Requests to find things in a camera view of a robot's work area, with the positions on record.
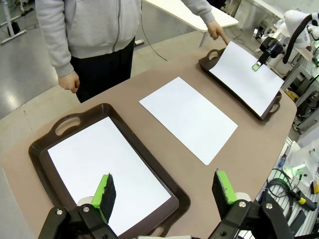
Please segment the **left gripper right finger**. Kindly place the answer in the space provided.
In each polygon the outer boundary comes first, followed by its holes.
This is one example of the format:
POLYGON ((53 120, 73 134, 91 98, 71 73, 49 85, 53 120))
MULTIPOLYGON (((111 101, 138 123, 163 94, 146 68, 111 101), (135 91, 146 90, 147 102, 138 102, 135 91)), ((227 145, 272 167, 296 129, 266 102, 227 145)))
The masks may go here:
POLYGON ((235 239, 240 231, 250 231, 256 239, 294 238, 276 202, 259 204, 238 199, 224 171, 215 171, 212 193, 221 222, 209 236, 211 239, 235 239))

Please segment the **person's left hand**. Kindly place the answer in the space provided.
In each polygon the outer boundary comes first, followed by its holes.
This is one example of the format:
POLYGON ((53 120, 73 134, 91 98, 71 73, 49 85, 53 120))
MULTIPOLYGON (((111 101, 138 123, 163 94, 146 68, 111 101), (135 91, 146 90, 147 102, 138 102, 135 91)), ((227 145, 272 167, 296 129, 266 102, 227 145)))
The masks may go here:
POLYGON ((211 21, 206 24, 207 30, 209 32, 210 37, 213 40, 217 40, 219 37, 224 41, 226 45, 229 44, 229 40, 223 30, 223 28, 217 23, 217 21, 211 21))

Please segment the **person's right hand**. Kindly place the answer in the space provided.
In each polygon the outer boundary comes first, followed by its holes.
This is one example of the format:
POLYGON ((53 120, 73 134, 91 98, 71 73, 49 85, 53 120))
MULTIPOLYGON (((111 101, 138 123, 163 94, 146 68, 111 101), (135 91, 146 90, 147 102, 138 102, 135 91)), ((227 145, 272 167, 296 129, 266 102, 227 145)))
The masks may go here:
POLYGON ((70 90, 74 94, 78 91, 80 86, 79 77, 75 71, 72 71, 70 74, 63 77, 59 76, 58 83, 63 89, 70 90))

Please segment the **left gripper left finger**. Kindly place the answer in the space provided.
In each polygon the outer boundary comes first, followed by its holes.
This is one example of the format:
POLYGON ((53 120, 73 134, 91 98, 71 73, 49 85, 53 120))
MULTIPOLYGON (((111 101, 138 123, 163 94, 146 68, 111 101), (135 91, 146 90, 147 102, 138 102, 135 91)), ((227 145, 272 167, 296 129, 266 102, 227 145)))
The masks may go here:
POLYGON ((40 239, 116 239, 108 225, 116 199, 113 176, 106 174, 89 204, 53 207, 42 226, 40 239))

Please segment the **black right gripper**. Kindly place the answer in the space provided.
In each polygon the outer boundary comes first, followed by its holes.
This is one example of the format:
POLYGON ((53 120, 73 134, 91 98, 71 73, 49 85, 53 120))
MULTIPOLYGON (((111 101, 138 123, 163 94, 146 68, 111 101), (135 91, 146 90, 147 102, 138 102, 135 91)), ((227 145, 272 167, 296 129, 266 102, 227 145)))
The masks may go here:
POLYGON ((261 43, 259 49, 263 52, 263 54, 252 66, 252 69, 255 72, 257 72, 262 65, 266 64, 270 57, 276 58, 279 54, 284 52, 283 45, 277 39, 269 36, 261 43))

